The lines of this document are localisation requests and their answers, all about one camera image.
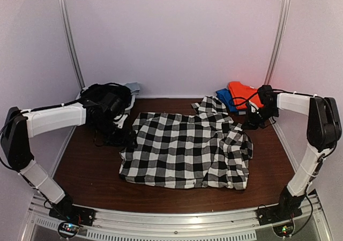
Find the black white checkered cloth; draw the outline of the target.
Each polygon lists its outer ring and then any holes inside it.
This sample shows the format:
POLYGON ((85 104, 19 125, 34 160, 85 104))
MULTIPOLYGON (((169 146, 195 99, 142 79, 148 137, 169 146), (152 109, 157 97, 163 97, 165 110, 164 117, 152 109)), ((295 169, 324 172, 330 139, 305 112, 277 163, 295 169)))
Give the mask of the black white checkered cloth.
POLYGON ((192 105, 194 115, 142 112, 132 128, 135 148, 121 152, 119 176, 170 189, 244 190, 253 144, 216 97, 192 105))

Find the aluminium frame post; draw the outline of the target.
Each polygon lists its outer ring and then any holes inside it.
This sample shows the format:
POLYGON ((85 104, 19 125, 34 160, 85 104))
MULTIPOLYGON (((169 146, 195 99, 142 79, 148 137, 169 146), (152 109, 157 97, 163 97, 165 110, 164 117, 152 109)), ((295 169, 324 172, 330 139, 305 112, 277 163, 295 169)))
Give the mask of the aluminium frame post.
POLYGON ((72 28, 68 14, 68 5, 66 0, 58 0, 59 8, 62 16, 62 23, 66 37, 67 49, 69 51, 72 67, 76 75, 76 80, 80 89, 85 87, 84 78, 80 69, 80 64, 76 52, 76 47, 73 40, 72 28))
POLYGON ((264 85, 269 85, 272 80, 272 76, 275 72, 278 57, 281 50, 282 40, 287 26, 287 20, 289 16, 291 0, 281 0, 279 20, 277 25, 277 30, 275 34, 274 44, 271 52, 271 57, 267 72, 264 79, 264 85))

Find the grey garment in basket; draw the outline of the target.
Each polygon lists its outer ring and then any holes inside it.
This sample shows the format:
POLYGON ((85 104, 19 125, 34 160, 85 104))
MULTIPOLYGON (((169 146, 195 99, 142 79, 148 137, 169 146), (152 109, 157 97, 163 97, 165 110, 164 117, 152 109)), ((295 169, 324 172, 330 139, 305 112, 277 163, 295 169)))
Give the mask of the grey garment in basket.
POLYGON ((130 90, 132 95, 140 93, 140 85, 137 82, 126 83, 125 86, 130 90))

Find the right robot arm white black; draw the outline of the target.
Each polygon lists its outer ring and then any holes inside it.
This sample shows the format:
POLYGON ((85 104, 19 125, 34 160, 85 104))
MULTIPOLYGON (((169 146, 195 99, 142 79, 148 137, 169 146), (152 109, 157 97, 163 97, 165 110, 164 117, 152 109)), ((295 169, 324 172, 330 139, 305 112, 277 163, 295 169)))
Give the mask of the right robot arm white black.
POLYGON ((265 122, 278 117, 281 110, 307 117, 307 148, 293 178, 284 187, 275 208, 279 220, 288 219, 304 200, 308 187, 319 174, 324 161, 335 151, 342 135, 337 103, 332 97, 302 94, 262 85, 244 99, 247 117, 243 129, 264 128, 265 122))

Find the front aluminium rail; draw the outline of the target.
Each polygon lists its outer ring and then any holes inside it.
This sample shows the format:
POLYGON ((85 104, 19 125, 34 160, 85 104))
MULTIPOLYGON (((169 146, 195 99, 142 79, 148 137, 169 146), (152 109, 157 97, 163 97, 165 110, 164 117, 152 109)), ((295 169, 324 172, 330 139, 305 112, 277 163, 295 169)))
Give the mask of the front aluminium rail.
POLYGON ((302 215, 261 225, 257 208, 203 213, 133 213, 94 208, 92 226, 82 226, 72 240, 285 240, 276 234, 293 224, 288 240, 332 240, 317 194, 302 202, 302 215))

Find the white plastic laundry basket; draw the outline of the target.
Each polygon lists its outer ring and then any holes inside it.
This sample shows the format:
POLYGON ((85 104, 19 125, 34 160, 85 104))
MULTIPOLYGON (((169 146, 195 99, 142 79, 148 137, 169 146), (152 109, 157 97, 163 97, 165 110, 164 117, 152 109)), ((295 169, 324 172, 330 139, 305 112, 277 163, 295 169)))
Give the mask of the white plastic laundry basket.
POLYGON ((100 102, 93 102, 81 98, 79 93, 76 100, 86 108, 89 117, 113 120, 124 114, 126 109, 132 105, 132 98, 133 95, 131 95, 130 101, 124 102, 118 96, 109 93, 100 102))

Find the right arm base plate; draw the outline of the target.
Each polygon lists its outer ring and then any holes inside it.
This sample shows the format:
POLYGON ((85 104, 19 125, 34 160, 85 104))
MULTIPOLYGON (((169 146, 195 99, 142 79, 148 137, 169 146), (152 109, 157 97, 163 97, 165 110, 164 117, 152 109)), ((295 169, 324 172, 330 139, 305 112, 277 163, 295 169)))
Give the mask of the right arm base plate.
POLYGON ((255 213, 259 225, 274 224, 290 220, 292 217, 301 216, 301 202, 302 200, 298 199, 280 199, 276 205, 258 207, 255 213))

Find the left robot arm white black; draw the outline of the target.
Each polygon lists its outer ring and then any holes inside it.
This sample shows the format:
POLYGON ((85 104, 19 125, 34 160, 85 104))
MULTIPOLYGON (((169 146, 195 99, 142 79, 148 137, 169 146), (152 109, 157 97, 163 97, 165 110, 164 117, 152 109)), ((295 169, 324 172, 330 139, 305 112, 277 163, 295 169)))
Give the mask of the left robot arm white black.
POLYGON ((81 95, 75 101, 45 108, 12 107, 1 129, 1 148, 5 155, 1 164, 21 175, 56 206, 56 213, 64 221, 71 222, 77 217, 72 199, 36 162, 29 139, 65 127, 89 124, 102 133, 106 145, 136 147, 135 133, 118 124, 125 117, 129 101, 129 96, 120 97, 106 91, 81 95))

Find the orange t-shirt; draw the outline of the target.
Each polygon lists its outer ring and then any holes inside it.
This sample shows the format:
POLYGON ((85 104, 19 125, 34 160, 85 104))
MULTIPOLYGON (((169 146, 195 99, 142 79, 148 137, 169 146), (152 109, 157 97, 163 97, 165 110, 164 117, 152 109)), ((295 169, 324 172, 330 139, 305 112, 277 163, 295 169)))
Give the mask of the orange t-shirt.
POLYGON ((246 103, 248 101, 252 102, 257 108, 262 108, 263 105, 258 96, 258 89, 246 86, 239 81, 231 81, 228 84, 228 90, 232 95, 233 105, 237 109, 246 109, 246 103))

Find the right aluminium frame post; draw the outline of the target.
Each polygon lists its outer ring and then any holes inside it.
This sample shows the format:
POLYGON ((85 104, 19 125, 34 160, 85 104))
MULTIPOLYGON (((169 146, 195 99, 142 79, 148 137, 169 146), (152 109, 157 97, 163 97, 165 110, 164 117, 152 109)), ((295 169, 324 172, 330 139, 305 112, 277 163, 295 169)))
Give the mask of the right aluminium frame post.
POLYGON ((277 25, 277 30, 275 34, 274 44, 271 52, 271 57, 267 72, 264 79, 264 85, 269 85, 272 80, 272 76, 275 72, 278 57, 281 50, 282 40, 287 26, 287 20, 289 16, 291 0, 281 0, 279 20, 277 25))

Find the black garment hanging from basket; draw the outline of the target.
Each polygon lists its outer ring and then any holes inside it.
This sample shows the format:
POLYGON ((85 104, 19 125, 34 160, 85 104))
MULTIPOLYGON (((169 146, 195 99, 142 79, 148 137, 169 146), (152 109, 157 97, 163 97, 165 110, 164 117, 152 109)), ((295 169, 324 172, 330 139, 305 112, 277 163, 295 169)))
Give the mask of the black garment hanging from basket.
POLYGON ((90 85, 81 91, 80 97, 93 102, 100 102, 109 93, 118 96, 124 102, 131 100, 130 90, 126 86, 114 82, 90 85))

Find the left aluminium frame post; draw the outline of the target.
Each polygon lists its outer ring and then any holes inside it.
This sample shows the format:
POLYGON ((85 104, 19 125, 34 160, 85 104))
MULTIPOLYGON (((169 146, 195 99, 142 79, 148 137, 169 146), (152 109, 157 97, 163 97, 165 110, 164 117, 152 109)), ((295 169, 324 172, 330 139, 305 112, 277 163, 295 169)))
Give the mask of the left aluminium frame post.
POLYGON ((76 80, 80 89, 85 87, 84 78, 80 69, 80 64, 76 52, 76 47, 73 40, 72 28, 68 14, 68 5, 66 0, 58 0, 59 8, 62 16, 62 23, 66 37, 67 49, 69 51, 72 67, 76 75, 76 80))

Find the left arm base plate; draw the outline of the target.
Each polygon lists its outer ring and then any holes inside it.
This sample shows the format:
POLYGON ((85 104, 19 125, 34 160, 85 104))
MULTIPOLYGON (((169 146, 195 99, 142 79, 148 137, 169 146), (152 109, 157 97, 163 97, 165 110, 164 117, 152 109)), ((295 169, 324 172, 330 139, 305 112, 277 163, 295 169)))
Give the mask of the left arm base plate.
POLYGON ((73 200, 69 197, 64 197, 59 203, 50 203, 51 209, 49 216, 67 221, 76 225, 92 226, 95 210, 73 204, 73 200))

